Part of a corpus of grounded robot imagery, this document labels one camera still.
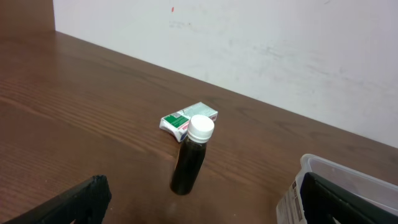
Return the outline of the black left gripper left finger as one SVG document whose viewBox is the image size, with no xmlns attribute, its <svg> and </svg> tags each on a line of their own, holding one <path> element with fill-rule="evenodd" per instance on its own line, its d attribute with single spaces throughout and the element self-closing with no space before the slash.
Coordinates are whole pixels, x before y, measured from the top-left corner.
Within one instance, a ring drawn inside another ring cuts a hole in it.
<svg viewBox="0 0 398 224">
<path fill-rule="evenodd" d="M 94 175 L 4 224 L 101 224 L 112 194 L 105 175 Z"/>
</svg>

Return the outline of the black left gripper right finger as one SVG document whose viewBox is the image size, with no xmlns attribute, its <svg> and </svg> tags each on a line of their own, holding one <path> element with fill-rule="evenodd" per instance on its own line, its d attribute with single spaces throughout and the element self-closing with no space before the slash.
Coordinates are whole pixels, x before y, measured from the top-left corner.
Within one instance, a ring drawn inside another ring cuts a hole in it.
<svg viewBox="0 0 398 224">
<path fill-rule="evenodd" d="M 307 223 L 397 224 L 396 215 L 313 172 L 304 175 L 300 196 Z"/>
</svg>

